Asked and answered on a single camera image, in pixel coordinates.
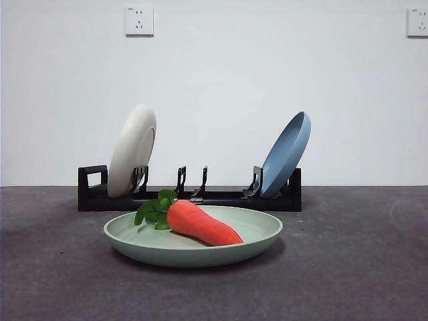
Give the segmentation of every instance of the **cream plate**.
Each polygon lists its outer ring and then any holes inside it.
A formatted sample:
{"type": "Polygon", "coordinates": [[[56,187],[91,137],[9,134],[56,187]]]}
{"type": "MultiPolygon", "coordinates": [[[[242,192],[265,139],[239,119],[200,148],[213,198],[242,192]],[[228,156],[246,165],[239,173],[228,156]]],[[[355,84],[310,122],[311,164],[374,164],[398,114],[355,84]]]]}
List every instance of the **cream plate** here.
{"type": "Polygon", "coordinates": [[[126,120],[114,148],[108,171],[109,197],[119,197],[129,192],[134,168],[148,165],[155,136],[154,112],[139,104],[126,120]]]}

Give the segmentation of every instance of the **green leaves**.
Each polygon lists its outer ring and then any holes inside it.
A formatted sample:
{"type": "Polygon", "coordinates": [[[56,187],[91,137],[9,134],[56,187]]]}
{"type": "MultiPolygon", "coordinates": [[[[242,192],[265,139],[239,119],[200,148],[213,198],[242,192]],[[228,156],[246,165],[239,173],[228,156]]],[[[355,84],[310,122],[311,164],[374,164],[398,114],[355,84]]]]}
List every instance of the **green leaves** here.
{"type": "Polygon", "coordinates": [[[135,213],[134,224],[140,225],[143,219],[146,219],[146,221],[156,223],[154,228],[157,230],[169,229],[167,211],[175,202],[176,197],[175,191],[168,189],[159,191],[157,199],[151,199],[138,208],[135,213]]]}

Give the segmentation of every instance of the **green plate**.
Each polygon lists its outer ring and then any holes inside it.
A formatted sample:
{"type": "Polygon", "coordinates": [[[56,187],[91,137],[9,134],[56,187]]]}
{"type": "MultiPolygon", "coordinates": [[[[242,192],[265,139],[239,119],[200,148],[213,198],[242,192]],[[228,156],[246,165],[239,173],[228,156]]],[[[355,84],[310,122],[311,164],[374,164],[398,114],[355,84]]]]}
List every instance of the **green plate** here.
{"type": "Polygon", "coordinates": [[[200,207],[234,228],[244,243],[207,246],[171,230],[157,231],[152,223],[137,227],[135,212],[110,220],[104,232],[120,253],[137,261],[174,268],[202,268],[231,264],[261,254],[282,230],[279,219],[260,211],[226,206],[200,207]]]}

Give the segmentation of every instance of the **black dish rack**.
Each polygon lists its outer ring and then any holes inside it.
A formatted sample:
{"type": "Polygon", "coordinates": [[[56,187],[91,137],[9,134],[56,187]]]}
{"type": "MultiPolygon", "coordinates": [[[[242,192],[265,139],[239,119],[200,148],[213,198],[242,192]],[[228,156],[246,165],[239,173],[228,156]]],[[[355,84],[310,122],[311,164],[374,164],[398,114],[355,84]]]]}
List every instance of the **black dish rack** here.
{"type": "MultiPolygon", "coordinates": [[[[177,174],[177,186],[174,190],[178,199],[187,199],[197,205],[224,205],[243,207],[258,211],[302,211],[302,180],[301,170],[295,169],[284,183],[275,198],[260,197],[263,183],[263,169],[254,166],[253,180],[242,191],[210,191],[205,186],[208,168],[204,167],[202,185],[198,189],[185,188],[186,166],[180,167],[177,174]]],[[[148,166],[138,167],[132,173],[132,188],[129,194],[110,198],[107,193],[108,171],[106,165],[80,167],[78,169],[78,210],[79,211],[135,211],[145,201],[156,199],[158,191],[168,187],[159,187],[148,191],[148,166]],[[100,173],[101,183],[90,187],[88,175],[100,173]]]]}

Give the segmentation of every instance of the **wall outlet plate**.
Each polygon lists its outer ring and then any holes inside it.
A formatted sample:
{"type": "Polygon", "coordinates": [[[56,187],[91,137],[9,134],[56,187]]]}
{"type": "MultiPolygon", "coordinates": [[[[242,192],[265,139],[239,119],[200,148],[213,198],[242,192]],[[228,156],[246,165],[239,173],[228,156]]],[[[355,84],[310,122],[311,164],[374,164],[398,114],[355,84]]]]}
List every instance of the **wall outlet plate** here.
{"type": "Polygon", "coordinates": [[[126,35],[153,35],[153,7],[141,5],[125,9],[126,35]]]}
{"type": "Polygon", "coordinates": [[[428,37],[428,8],[407,10],[407,37],[428,37]]]}

